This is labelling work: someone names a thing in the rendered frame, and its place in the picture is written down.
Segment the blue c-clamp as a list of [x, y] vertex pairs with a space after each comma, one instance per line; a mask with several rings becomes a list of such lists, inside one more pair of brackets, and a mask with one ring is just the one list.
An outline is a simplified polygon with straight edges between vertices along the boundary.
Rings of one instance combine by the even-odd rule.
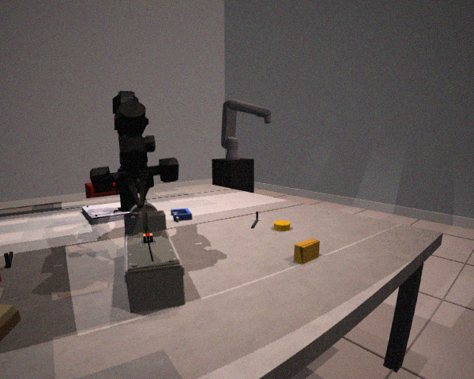
[[178, 220], [178, 221], [192, 219], [192, 214], [190, 213], [188, 208], [172, 209], [171, 216], [173, 216], [174, 220]]

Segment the short yellow cylinder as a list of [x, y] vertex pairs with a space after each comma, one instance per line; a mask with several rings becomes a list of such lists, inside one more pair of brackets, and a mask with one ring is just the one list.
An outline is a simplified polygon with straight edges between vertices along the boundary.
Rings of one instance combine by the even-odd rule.
[[287, 221], [276, 221], [274, 222], [275, 231], [288, 231], [290, 230], [290, 223]]

